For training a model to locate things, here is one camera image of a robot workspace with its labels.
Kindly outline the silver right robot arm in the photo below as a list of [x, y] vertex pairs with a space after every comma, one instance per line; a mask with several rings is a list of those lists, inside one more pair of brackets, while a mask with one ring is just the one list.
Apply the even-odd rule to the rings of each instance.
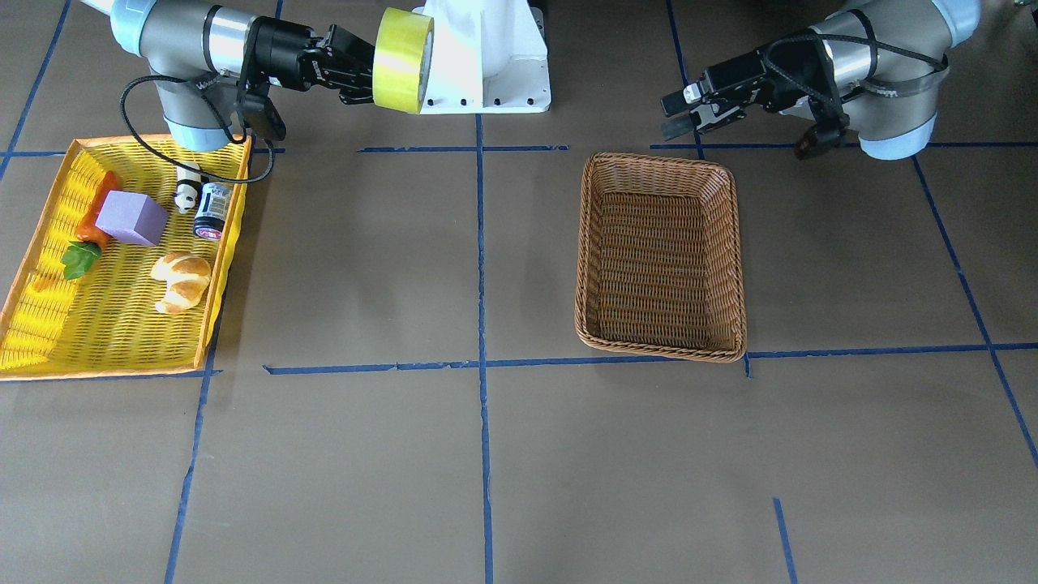
[[146, 60], [163, 118], [183, 148], [211, 152], [231, 141], [234, 118], [275, 143], [286, 128], [271, 88], [340, 93], [373, 102], [374, 45], [331, 26], [315, 29], [208, 1], [92, 1], [116, 41]]

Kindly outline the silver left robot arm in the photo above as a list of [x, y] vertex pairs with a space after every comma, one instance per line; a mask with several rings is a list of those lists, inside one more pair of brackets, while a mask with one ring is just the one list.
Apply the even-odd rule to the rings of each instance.
[[841, 147], [849, 131], [872, 158], [911, 157], [937, 122], [950, 49], [968, 40], [979, 1], [848, 1], [789, 36], [713, 64], [661, 99], [664, 140], [745, 118], [749, 106], [812, 126], [794, 147], [805, 160]]

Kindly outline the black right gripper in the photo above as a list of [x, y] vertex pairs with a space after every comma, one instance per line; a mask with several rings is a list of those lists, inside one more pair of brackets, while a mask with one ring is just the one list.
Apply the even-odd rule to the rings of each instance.
[[315, 29], [271, 16], [256, 16], [248, 25], [243, 53], [243, 91], [267, 92], [270, 85], [306, 92], [312, 85], [338, 91], [342, 104], [373, 104], [371, 69], [328, 69], [373, 66], [375, 46], [332, 24], [323, 36]]

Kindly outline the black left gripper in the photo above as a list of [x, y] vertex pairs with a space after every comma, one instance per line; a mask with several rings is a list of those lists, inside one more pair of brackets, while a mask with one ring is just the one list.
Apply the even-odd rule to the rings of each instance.
[[740, 122], [749, 105], [768, 112], [789, 110], [801, 98], [816, 121], [835, 120], [834, 63], [819, 34], [793, 34], [761, 45], [707, 67], [703, 81], [661, 98], [664, 118], [679, 115], [661, 126], [661, 140]]

